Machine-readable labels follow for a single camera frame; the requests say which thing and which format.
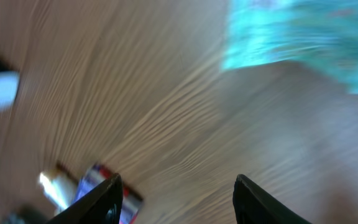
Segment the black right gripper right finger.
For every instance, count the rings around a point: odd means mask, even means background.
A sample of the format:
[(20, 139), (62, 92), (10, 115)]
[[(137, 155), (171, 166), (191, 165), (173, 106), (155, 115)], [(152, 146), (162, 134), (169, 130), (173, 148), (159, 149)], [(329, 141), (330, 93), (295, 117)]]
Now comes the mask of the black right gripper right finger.
[(236, 177), (232, 202), (238, 224), (310, 224), (243, 174)]

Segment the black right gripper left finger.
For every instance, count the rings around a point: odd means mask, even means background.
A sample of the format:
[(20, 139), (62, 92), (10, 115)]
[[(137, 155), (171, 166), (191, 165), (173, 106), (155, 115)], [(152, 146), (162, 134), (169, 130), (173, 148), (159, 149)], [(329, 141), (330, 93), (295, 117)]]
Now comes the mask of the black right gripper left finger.
[(119, 224), (123, 183), (113, 174), (47, 224)]

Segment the white tube gold cap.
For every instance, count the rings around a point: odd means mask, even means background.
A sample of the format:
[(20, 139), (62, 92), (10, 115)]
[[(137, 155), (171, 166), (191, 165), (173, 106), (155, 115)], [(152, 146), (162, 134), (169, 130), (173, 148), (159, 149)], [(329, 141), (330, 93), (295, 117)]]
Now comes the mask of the white tube gold cap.
[(61, 163), (39, 174), (38, 183), (46, 198), (55, 206), (55, 215), (66, 210), (74, 201), (78, 180)]

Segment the teal wipes packet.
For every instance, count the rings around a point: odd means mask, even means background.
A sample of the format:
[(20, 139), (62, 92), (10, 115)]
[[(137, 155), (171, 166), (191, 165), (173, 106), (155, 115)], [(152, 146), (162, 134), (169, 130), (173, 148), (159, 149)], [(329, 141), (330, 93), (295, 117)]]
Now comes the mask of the teal wipes packet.
[(286, 60), (358, 94), (358, 0), (232, 0), (222, 69)]

